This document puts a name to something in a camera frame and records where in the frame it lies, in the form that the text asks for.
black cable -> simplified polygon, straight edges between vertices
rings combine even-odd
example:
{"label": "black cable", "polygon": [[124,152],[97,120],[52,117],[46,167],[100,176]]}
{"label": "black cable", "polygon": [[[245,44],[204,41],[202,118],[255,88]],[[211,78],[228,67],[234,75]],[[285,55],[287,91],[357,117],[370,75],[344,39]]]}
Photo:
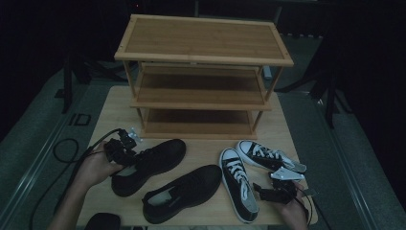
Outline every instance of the black cable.
{"label": "black cable", "polygon": [[[35,206],[34,206],[34,208],[33,208],[33,211],[31,212],[31,215],[30,215],[30,222],[29,222],[29,229],[30,229],[30,230],[33,229],[33,225],[34,225],[34,215],[35,215],[35,212],[36,212],[37,208],[39,207],[39,204],[42,202],[42,200],[43,200],[43,198],[45,197],[45,195],[48,194],[48,192],[52,189],[52,187],[53,187],[53,186],[56,184],[56,182],[60,179],[60,177],[68,170],[68,168],[71,166],[71,164],[72,164],[72,163],[77,163],[77,165],[76,165],[75,168],[73,169],[73,172],[72,172],[71,177],[70,177],[70,179],[69,179],[69,181],[68,181],[68,184],[67,184],[65,190],[63,191],[62,198],[65,196],[67,189],[69,188],[69,186],[71,185],[73,179],[75,178],[75,175],[76,175],[76,173],[78,172],[78,169],[79,169],[81,163],[83,162],[83,160],[84,160],[86,157],[90,156],[90,155],[93,155],[93,154],[102,152],[102,151],[95,151],[95,152],[92,152],[92,153],[91,153],[91,151],[92,151],[99,143],[101,143],[105,138],[107,138],[109,135],[113,134],[114,132],[118,132],[118,131],[120,131],[120,130],[121,130],[120,128],[116,128],[116,129],[114,129],[114,130],[108,132],[107,134],[105,134],[101,139],[99,139],[99,141],[97,141],[95,144],[93,144],[91,147],[89,147],[89,148],[83,153],[83,155],[82,155],[78,160],[75,160],[75,158],[77,158],[77,155],[78,155],[78,153],[79,153],[79,142],[78,142],[77,140],[75,140],[75,139],[73,139],[73,138],[65,138],[65,139],[62,139],[62,140],[58,141],[58,142],[54,145],[54,147],[53,147],[53,155],[54,155],[54,158],[55,158],[57,161],[59,161],[59,162],[66,163],[67,165],[66,165],[65,168],[59,173],[59,175],[55,178],[55,180],[51,183],[51,185],[45,190],[45,192],[41,195],[41,197],[39,198],[39,200],[36,202],[36,204],[35,204]],[[57,148],[62,142],[65,142],[65,141],[72,141],[72,142],[74,142],[75,145],[76,145],[76,149],[75,149],[74,155],[72,156],[71,160],[63,160],[63,159],[61,159],[61,158],[56,154],[56,148]],[[57,203],[56,209],[57,209],[57,207],[59,206],[60,201],[62,200],[62,198],[61,198],[61,199],[59,200],[59,202]]]}
{"label": "black cable", "polygon": [[57,155],[56,155],[56,147],[57,147],[60,143],[65,142],[65,141],[72,141],[72,142],[75,143],[75,145],[76,145],[75,153],[74,153],[74,155],[72,156],[72,158],[71,158],[70,161],[61,161],[61,162],[63,162],[63,163],[68,163],[68,165],[65,166],[65,168],[59,173],[59,175],[56,177],[56,179],[51,183],[51,185],[45,190],[45,192],[42,194],[42,196],[41,196],[41,197],[39,198],[39,200],[36,202],[36,204],[35,204],[35,206],[34,206],[34,209],[33,209],[33,211],[31,212],[31,215],[30,215],[29,229],[33,229],[34,215],[35,215],[36,209],[38,208],[38,206],[39,206],[39,204],[41,203],[42,199],[45,197],[46,194],[48,194],[48,192],[49,192],[49,191],[51,190],[51,188],[56,184],[56,182],[60,179],[60,177],[68,170],[69,166],[71,166],[72,163],[76,162],[76,161],[75,161],[75,158],[77,157],[78,152],[79,152],[79,142],[78,142],[77,140],[73,139],[73,138],[66,138],[66,139],[63,139],[63,140],[57,142],[57,143],[54,145],[54,148],[53,148],[53,154],[54,154],[54,156],[56,157],[56,159],[58,159],[58,160],[60,159],[60,158],[57,157]]}
{"label": "black cable", "polygon": [[[305,193],[305,191],[303,191],[299,188],[296,188],[296,189],[298,189],[299,191],[302,192],[302,194],[304,194],[304,197],[306,197],[308,204],[310,205],[310,217],[308,218],[308,221],[307,221],[307,226],[308,226],[308,225],[310,225],[311,219],[313,219],[313,205],[311,205],[310,199],[308,198],[308,195]],[[294,197],[294,198],[296,201],[298,201],[298,203],[302,206],[302,208],[306,209],[305,206],[301,203],[301,201],[299,199],[297,199],[296,197]]]}
{"label": "black cable", "polygon": [[328,221],[327,221],[325,215],[323,214],[322,210],[320,209],[320,207],[319,207],[319,205],[317,204],[317,202],[316,202],[316,200],[314,199],[314,197],[313,197],[313,203],[314,203],[314,206],[316,206],[317,210],[319,210],[320,215],[322,216],[322,218],[325,220],[325,223],[326,223],[326,225],[327,225],[327,228],[328,228],[329,230],[331,230],[331,226],[329,225],[329,223],[328,223]]}

black sneaker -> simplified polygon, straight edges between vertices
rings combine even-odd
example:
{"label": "black sneaker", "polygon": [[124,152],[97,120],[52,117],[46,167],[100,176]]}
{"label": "black sneaker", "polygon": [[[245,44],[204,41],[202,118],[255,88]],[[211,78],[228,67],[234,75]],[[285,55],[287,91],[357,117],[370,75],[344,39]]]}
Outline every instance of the black sneaker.
{"label": "black sneaker", "polygon": [[136,154],[136,163],[111,178],[111,188],[117,196],[135,194],[147,180],[175,168],[186,153],[185,142],[173,139]]}
{"label": "black sneaker", "polygon": [[223,183],[230,195],[237,217],[245,223],[253,222],[259,206],[251,189],[244,164],[235,149],[225,149],[220,154]]}
{"label": "black sneaker", "polygon": [[221,182],[221,169],[217,165],[200,167],[185,174],[161,189],[146,193],[143,198],[144,217],[150,223],[162,223],[185,208],[209,200]]}
{"label": "black sneaker", "polygon": [[283,151],[269,149],[253,141],[239,141],[236,150],[244,162],[272,172],[285,167],[296,173],[305,173],[306,165],[290,159]]}

wooden shoe rack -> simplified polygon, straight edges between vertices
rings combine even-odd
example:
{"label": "wooden shoe rack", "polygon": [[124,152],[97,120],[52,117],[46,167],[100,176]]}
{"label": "wooden shoe rack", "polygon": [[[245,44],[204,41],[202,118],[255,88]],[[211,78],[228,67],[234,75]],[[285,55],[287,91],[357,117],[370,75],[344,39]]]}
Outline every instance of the wooden shoe rack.
{"label": "wooden shoe rack", "polygon": [[[115,59],[144,138],[257,139],[282,68],[293,66],[271,22],[138,14]],[[136,80],[130,61],[139,62]],[[267,90],[264,65],[278,67]]]}

white shoelace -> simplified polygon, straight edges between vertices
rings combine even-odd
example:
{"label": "white shoelace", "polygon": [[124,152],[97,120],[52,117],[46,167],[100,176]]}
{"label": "white shoelace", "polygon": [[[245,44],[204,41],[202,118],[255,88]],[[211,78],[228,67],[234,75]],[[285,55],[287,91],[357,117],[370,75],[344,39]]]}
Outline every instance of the white shoelace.
{"label": "white shoelace", "polygon": [[288,166],[290,166],[290,167],[292,167],[292,168],[295,167],[295,165],[293,164],[293,162],[292,162],[290,159],[288,159],[288,158],[286,157],[286,155],[285,155],[281,150],[278,150],[278,149],[268,149],[268,148],[262,147],[262,146],[260,146],[260,145],[255,145],[255,146],[254,146],[254,150],[253,150],[253,155],[256,155],[256,154],[257,154],[258,156],[267,157],[267,158],[279,158],[279,156],[281,156],[282,161],[283,161],[285,164],[287,164]]}
{"label": "white shoelace", "polygon": [[238,181],[240,184],[240,196],[243,200],[246,200],[248,197],[248,191],[249,191],[249,183],[248,183],[248,177],[247,174],[245,173],[244,169],[242,168],[240,162],[238,161],[233,161],[227,164],[227,168],[231,171],[231,174],[234,176],[234,179]]}

wooden table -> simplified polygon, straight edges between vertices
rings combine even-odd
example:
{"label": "wooden table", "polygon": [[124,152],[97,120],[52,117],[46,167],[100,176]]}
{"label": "wooden table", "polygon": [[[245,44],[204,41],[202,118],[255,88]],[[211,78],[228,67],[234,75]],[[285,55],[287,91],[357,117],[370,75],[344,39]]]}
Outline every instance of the wooden table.
{"label": "wooden table", "polygon": [[[130,101],[131,92],[128,86],[113,86],[111,88],[95,127],[90,145],[93,145],[93,143],[99,140],[104,134],[115,128],[125,128],[129,130],[135,127],[136,130],[140,130],[139,117],[136,116],[135,109],[129,107]],[[272,112],[267,112],[262,115],[262,122],[258,127],[259,138],[257,141],[266,147],[283,150],[289,157],[298,160],[278,96],[274,94],[271,97],[271,101],[274,105],[274,109]],[[112,135],[111,138],[118,139],[118,135]],[[166,139],[144,139],[134,150],[145,150],[165,140]],[[203,165],[218,164],[219,154],[225,148],[233,148],[237,143],[236,140],[185,139],[184,141],[187,145],[187,153],[180,165],[169,172],[151,177],[136,194],[129,197],[119,197],[115,195],[111,190],[110,178],[94,186],[86,196],[79,217],[79,225],[85,225],[93,215],[101,212],[119,215],[122,219],[122,225],[151,225],[143,216],[143,203],[141,199],[146,192],[159,189],[173,179]],[[270,179],[267,177],[267,170],[247,164],[245,168],[251,184],[255,182],[262,188],[271,188]],[[282,224],[279,214],[272,208],[271,204],[267,201],[260,200],[257,193],[256,196],[259,204],[259,215],[252,224]],[[304,202],[307,209],[309,209],[308,202],[306,200],[304,200]],[[317,214],[313,210],[312,223],[316,222],[317,219]],[[231,199],[223,184],[221,184],[209,201],[199,206],[183,210],[177,216],[161,225],[194,226],[242,224],[243,223],[237,219]]]}

